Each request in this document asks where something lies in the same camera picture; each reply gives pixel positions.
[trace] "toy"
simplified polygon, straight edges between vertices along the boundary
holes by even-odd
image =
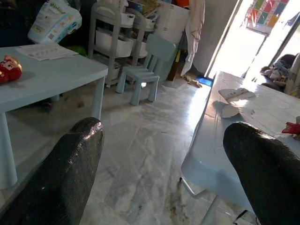
[[[300,140],[300,116],[296,117],[296,123],[287,122],[282,133],[296,135],[295,139]]]
[[[22,66],[20,62],[9,55],[5,55],[4,60],[0,62],[0,83],[17,80],[21,75]]]

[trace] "light blue plastic table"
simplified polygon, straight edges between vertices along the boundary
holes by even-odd
[[[23,74],[17,81],[0,84],[0,189],[17,182],[5,112],[98,80],[91,115],[100,119],[107,75],[106,65],[81,55],[38,61],[7,47],[0,48],[0,61],[6,54],[20,61]]]
[[[255,113],[221,118],[226,101],[218,90],[240,87],[254,92],[256,98],[236,102],[236,105],[254,110]],[[278,138],[300,157],[300,141],[295,140],[289,134],[281,133],[285,128],[285,123],[295,123],[297,116],[300,116],[300,99],[220,72],[214,81],[207,106],[195,129],[189,152],[182,163],[181,171],[184,178],[217,195],[211,208],[218,205],[220,196],[253,211],[240,179],[223,148],[224,131],[234,122],[247,122]],[[200,192],[195,195],[185,180],[183,183],[195,198],[200,198],[205,193]]]

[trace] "child chair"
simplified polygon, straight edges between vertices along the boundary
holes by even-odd
[[[130,76],[135,81],[135,91],[130,103],[138,105],[140,101],[141,84],[152,83],[148,100],[155,101],[158,88],[159,73],[164,62],[169,61],[176,49],[175,44],[164,40],[158,36],[150,34],[148,36],[146,50],[148,55],[142,67],[124,67],[116,89],[117,93],[124,92],[126,77]]]

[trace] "doorway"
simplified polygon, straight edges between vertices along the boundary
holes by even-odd
[[[214,59],[215,62],[207,73],[209,78],[213,78],[218,71],[224,71],[238,77],[245,77],[247,74],[246,78],[252,79],[259,73],[260,68],[269,65],[291,29],[291,19],[300,9],[299,0],[281,1],[284,1],[286,6],[269,35],[246,28],[245,15],[251,4],[255,2],[254,0],[242,1],[226,37],[222,40],[223,44]],[[275,0],[266,2],[272,6]]]

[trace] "blue object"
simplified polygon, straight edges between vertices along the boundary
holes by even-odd
[[[202,76],[198,76],[196,78],[196,80],[199,82],[199,83],[202,83],[202,84],[205,84],[207,86],[212,86],[212,81],[210,79],[207,79],[207,78],[204,78]]]

